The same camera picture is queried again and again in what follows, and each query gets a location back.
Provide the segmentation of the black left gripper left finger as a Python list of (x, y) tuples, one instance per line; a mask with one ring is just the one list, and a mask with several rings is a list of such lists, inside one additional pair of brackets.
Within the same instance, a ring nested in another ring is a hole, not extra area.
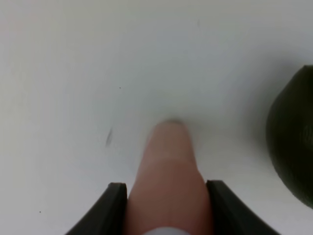
[(68, 235), (121, 235), (127, 204), (125, 183), (110, 183)]

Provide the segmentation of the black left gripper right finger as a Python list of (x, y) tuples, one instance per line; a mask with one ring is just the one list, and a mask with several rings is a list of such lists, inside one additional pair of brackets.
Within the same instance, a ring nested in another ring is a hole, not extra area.
[(206, 182), (216, 235), (277, 235), (223, 182)]

